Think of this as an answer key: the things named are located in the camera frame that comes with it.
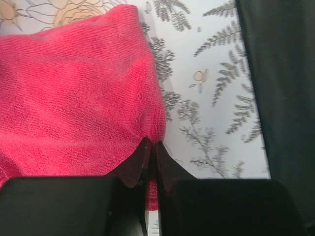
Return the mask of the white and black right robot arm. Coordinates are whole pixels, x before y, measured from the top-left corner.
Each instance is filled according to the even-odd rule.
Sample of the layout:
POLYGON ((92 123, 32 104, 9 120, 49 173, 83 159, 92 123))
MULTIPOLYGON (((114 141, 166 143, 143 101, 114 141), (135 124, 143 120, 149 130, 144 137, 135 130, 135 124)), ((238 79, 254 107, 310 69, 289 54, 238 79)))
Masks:
POLYGON ((315 3, 238 0, 272 179, 315 233, 315 3))

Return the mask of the red microfiber towel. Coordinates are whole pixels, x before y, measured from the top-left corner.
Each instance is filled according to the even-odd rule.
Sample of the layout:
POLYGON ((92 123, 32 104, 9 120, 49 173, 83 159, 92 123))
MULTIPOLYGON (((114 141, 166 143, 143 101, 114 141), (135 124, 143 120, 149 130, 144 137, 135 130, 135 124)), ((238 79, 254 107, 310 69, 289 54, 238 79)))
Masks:
POLYGON ((105 175, 163 140, 154 57, 134 5, 0 38, 0 181, 105 175))

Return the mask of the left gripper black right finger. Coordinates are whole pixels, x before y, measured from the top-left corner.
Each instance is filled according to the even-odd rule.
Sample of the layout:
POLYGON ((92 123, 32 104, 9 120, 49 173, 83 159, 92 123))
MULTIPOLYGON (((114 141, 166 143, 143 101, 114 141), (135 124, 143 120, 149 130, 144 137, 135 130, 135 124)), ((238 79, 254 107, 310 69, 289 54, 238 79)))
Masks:
POLYGON ((269 179, 197 179, 155 149, 162 236, 305 236, 286 188, 269 179))

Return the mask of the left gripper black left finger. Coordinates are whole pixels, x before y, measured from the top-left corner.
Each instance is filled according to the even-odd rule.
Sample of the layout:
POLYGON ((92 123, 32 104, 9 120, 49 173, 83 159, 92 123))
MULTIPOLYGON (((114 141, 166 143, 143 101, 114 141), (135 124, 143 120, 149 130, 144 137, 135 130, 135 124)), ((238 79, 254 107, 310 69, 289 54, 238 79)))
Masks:
POLYGON ((104 176, 19 177, 0 190, 3 236, 145 236, 151 142, 104 176))

